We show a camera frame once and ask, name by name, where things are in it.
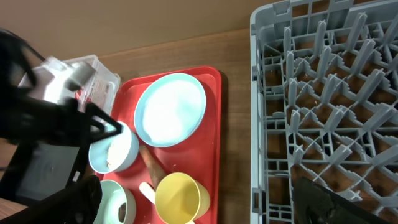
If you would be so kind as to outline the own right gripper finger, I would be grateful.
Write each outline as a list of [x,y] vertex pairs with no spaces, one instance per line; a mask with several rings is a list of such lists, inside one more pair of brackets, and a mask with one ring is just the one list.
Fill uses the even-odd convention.
[[292,201],[299,224],[388,224],[305,177],[295,181]]

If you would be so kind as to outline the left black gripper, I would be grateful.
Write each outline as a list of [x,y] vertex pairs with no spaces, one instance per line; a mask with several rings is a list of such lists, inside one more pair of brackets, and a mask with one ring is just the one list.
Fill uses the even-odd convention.
[[[1,102],[1,137],[11,141],[47,141],[64,146],[94,143],[121,134],[122,125],[94,103],[78,110],[76,99],[58,105],[22,97]],[[96,175],[67,187],[1,224],[93,223],[102,189]]]

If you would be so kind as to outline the light blue bowl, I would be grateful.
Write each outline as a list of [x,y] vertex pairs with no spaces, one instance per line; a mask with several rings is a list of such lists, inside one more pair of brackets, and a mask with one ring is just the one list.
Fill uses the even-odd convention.
[[129,168],[139,153],[139,140],[129,126],[122,121],[121,132],[90,145],[88,162],[99,174],[121,172]]

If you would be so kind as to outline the mint green bowl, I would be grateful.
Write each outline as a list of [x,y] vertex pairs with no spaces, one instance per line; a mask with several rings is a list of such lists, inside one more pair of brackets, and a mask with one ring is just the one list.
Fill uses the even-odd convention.
[[[102,180],[100,184],[102,199],[93,223],[133,224],[137,206],[132,192],[114,180]],[[125,221],[121,223],[118,218],[118,210],[123,203],[127,203],[127,209]]]

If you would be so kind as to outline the brown food lump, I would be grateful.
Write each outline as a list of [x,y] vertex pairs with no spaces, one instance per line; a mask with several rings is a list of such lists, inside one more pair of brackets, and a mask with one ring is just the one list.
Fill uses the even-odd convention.
[[119,218],[119,221],[120,221],[121,223],[123,223],[123,222],[125,221],[125,218],[126,218],[126,209],[127,209],[127,203],[123,203],[123,204],[119,207],[119,210],[118,210],[118,218]]

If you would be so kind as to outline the yellow plastic cup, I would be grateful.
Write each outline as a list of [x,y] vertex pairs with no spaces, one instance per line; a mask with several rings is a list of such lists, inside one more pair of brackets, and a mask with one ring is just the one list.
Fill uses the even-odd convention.
[[156,212],[168,224],[193,222],[208,211],[210,203],[207,189],[182,172],[164,177],[155,191]]

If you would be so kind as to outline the red snack wrapper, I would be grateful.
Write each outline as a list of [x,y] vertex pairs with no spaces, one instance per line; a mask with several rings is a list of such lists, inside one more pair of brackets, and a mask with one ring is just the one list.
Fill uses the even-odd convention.
[[84,89],[79,89],[75,92],[75,99],[77,99],[82,105],[91,101],[90,94],[86,93]]

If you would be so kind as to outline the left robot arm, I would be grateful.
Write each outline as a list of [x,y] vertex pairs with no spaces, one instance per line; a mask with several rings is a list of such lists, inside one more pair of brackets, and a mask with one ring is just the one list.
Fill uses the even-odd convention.
[[[29,97],[37,86],[37,76],[23,49],[42,58],[24,39],[1,30],[2,138],[29,150],[41,141],[87,149],[94,142],[121,133],[121,124],[94,103],[88,103],[81,112],[75,98],[58,105]],[[1,223],[93,223],[102,195],[99,177],[89,175]]]

